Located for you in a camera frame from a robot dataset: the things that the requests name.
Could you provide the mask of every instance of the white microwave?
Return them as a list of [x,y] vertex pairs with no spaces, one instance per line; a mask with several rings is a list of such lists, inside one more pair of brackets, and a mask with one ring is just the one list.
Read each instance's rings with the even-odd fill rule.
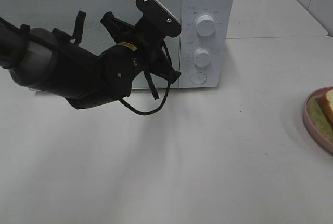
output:
[[[215,87],[219,83],[230,11],[233,0],[159,0],[182,25],[181,35],[167,38],[175,70],[182,75],[174,88]],[[115,43],[100,23],[106,12],[130,24],[142,13],[135,0],[0,0],[0,17],[19,26],[59,28],[73,32],[78,11],[86,12],[81,47],[100,54]],[[166,87],[161,78],[153,77],[157,88]],[[144,76],[137,77],[133,88],[148,88]]]

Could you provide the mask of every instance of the pink plate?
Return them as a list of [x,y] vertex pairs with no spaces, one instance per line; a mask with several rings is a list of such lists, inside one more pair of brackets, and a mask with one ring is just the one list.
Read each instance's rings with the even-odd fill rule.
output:
[[323,95],[327,93],[329,90],[333,90],[333,87],[326,87],[319,90],[314,91],[311,93],[308,98],[306,99],[306,103],[303,110],[303,120],[304,125],[306,129],[308,130],[309,134],[312,136],[312,138],[317,141],[319,144],[321,144],[327,151],[333,154],[333,143],[331,143],[326,137],[324,137],[314,126],[312,123],[309,113],[308,113],[308,102],[309,99],[313,96]]

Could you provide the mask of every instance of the black cable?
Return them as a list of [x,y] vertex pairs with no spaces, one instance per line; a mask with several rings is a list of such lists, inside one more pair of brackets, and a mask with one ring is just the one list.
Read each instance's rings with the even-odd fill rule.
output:
[[[3,26],[9,28],[10,30],[14,31],[14,32],[17,32],[17,33],[21,33],[21,30],[19,28],[17,28],[16,26],[10,24],[8,21],[4,20],[3,18],[0,17],[0,24],[2,24]],[[142,112],[142,111],[139,111],[137,110],[136,108],[134,108],[133,106],[131,106],[129,103],[127,103],[124,99],[122,98],[118,98],[118,95],[115,95],[114,91],[112,90],[112,88],[106,84],[103,80],[101,80],[89,67],[81,64],[80,62],[78,62],[76,59],[72,58],[69,54],[63,52],[62,50],[60,50],[57,46],[35,36],[35,35],[32,35],[32,34],[27,34],[27,38],[36,42],[37,44],[40,44],[44,47],[47,47],[49,48],[50,50],[53,50],[53,51],[56,51],[57,53],[69,58],[69,59],[72,59],[74,62],[76,62],[79,66],[83,67],[84,69],[86,69],[89,73],[91,73],[91,75],[97,80],[97,82],[99,83],[99,85],[101,86],[101,88],[113,99],[115,100],[118,100],[119,102],[121,102],[125,107],[127,107],[128,109],[130,109],[131,111],[133,111],[134,113],[138,114],[138,115],[141,115],[141,116],[149,116],[149,115],[152,115],[154,113],[157,113],[158,111],[160,111],[166,100],[167,100],[167,97],[168,97],[168,94],[169,94],[169,91],[170,91],[170,87],[171,87],[171,77],[172,77],[172,71],[170,71],[170,80],[168,81],[168,85],[166,87],[166,90],[165,90],[165,94],[164,94],[164,98],[160,104],[159,107],[157,107],[155,110],[152,110],[152,111],[149,111],[149,112]],[[165,44],[165,42],[163,41],[163,48],[164,48],[164,51],[165,51],[165,54],[168,58],[168,63],[170,65],[172,65],[171,63],[171,57],[170,57],[170,54],[169,54],[169,51],[168,51],[168,48],[167,48],[167,45]]]

